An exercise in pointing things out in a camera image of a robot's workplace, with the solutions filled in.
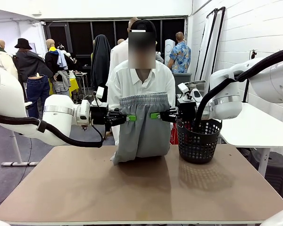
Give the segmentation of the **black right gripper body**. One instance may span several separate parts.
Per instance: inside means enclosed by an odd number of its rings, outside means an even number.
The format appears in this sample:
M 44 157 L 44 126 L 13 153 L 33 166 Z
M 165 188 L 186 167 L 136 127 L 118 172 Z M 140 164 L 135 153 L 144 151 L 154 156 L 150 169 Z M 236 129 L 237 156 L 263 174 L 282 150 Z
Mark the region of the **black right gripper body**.
M 193 121 L 196 117 L 196 103 L 195 102 L 182 102 L 178 103 L 176 109 L 176 120 L 178 121 Z

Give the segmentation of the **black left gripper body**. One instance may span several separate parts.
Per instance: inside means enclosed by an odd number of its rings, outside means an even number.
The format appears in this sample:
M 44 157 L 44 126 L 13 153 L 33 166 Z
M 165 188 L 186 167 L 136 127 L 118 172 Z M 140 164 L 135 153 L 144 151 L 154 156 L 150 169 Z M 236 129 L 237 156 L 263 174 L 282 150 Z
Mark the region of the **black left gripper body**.
M 91 106 L 91 119 L 94 125 L 113 125 L 113 119 L 119 116 L 119 111 L 109 110 L 107 106 Z

